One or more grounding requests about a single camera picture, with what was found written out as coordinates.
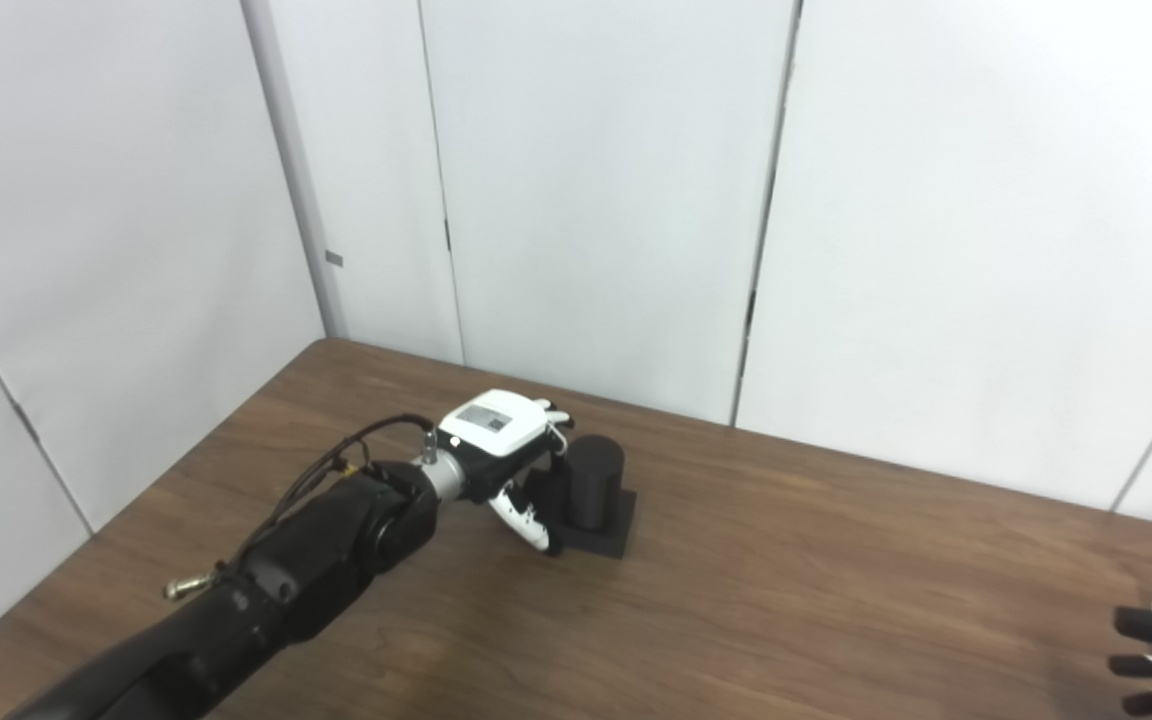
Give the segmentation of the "white and black left hand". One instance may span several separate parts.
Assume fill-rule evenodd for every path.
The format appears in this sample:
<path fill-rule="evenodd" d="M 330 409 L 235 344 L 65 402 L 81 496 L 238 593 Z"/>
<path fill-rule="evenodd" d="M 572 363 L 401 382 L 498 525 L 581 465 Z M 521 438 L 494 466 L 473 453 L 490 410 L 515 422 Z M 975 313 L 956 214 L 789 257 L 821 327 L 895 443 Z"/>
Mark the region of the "white and black left hand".
<path fill-rule="evenodd" d="M 420 469 L 440 502 L 488 505 L 521 539 L 558 556 L 561 539 L 540 520 L 517 478 L 545 457 L 564 460 L 566 432 L 573 427 L 571 415 L 547 397 L 488 389 L 435 424 L 433 461 Z"/>

